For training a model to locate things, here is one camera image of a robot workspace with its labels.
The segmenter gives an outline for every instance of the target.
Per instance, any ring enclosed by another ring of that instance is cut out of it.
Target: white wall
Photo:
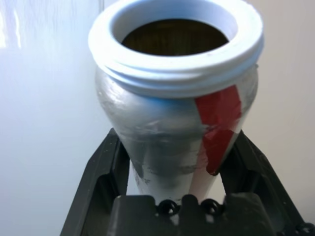
[[[245,125],[306,221],[315,223],[315,1],[248,0],[265,24],[258,96]],[[216,182],[211,195],[223,195]]]
[[[87,45],[98,13],[97,0],[0,0],[0,235],[59,235],[110,128]]]

